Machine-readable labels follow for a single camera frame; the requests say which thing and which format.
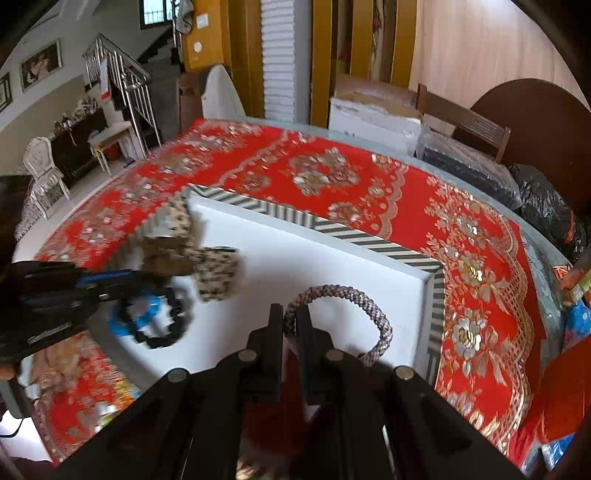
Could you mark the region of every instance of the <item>striped border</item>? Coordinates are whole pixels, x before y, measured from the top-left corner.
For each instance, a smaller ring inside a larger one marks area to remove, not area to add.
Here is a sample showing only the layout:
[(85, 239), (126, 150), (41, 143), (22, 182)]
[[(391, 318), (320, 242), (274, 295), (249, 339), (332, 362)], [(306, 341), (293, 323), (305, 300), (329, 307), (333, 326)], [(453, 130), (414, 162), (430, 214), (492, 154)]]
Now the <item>striped border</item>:
[(431, 327), (429, 331), (429, 343), (427, 348), (427, 381), (435, 385), (439, 361), (441, 358), (441, 340), (443, 338), (443, 307), (445, 302), (443, 266), (422, 253), (410, 250), (402, 245), (384, 240), (375, 235), (353, 229), (340, 223), (334, 223), (308, 212), (296, 210), (293, 207), (277, 205), (258, 200), (236, 192), (221, 188), (204, 187), (201, 185), (189, 185), (189, 190), (199, 196), (227, 203), (253, 212), (269, 215), (279, 220), (295, 223), (317, 232), (325, 233), (332, 237), (344, 240), (359, 247), (365, 247), (399, 262), (434, 274), (433, 306), (431, 315)]

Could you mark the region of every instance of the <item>light switch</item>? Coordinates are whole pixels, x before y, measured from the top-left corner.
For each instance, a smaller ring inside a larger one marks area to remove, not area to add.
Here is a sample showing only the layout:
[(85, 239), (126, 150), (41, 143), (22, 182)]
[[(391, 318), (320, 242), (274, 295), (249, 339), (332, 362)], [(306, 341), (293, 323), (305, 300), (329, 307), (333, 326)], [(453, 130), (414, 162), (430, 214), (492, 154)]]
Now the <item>light switch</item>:
[(209, 26), (209, 15), (208, 14), (201, 14), (195, 17), (195, 24), (197, 25), (197, 29), (205, 28)]

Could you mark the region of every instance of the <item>white tray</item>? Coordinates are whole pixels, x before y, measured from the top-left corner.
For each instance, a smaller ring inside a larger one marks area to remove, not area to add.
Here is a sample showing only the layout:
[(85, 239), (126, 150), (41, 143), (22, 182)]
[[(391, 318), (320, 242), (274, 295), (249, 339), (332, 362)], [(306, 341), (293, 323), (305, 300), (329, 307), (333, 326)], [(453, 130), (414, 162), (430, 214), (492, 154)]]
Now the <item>white tray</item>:
[[(443, 325), (441, 264), (400, 245), (329, 222), (291, 207), (221, 189), (193, 186), (187, 203), (203, 222), (202, 246), (239, 250), (242, 275), (237, 292), (224, 301), (201, 302), (190, 277), (175, 277), (184, 290), (190, 324), (173, 346), (148, 349), (106, 328), (113, 306), (94, 315), (91, 333), (139, 388), (147, 388), (175, 367), (190, 372), (211, 368), (244, 348), (248, 334), (267, 324), (271, 303), (284, 306), (306, 288), (340, 284), (364, 291), (386, 314), (393, 340), (382, 361), (412, 365), (434, 382)], [(139, 268), (144, 235), (169, 235), (167, 222), (150, 221), (130, 239), (109, 268)], [(357, 354), (378, 340), (378, 330), (357, 306), (342, 299), (310, 305), (315, 327), (327, 330), (335, 347)], [(168, 323), (159, 314), (157, 325)]]

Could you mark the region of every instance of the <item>white corrugated panel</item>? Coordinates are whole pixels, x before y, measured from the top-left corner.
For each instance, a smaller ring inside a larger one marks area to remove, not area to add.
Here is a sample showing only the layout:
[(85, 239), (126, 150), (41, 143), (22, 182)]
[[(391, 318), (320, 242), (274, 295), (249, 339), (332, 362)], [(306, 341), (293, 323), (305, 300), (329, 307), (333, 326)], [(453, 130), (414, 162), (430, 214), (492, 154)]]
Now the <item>white corrugated panel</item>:
[(311, 0), (261, 0), (265, 116), (309, 123)]

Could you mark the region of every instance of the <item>window frame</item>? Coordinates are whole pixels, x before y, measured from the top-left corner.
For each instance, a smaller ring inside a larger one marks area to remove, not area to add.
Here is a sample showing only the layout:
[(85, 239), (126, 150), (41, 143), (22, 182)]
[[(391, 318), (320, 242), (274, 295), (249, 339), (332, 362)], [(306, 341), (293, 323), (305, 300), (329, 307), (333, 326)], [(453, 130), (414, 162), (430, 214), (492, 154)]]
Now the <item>window frame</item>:
[[(164, 12), (164, 18), (166, 18), (166, 0), (162, 0), (162, 9)], [(144, 17), (144, 0), (139, 0), (139, 29), (140, 30), (147, 30), (149, 28), (154, 28), (154, 27), (164, 27), (166, 25), (172, 25), (172, 23), (173, 23), (172, 20), (165, 20), (163, 22), (146, 24), (145, 17)]]

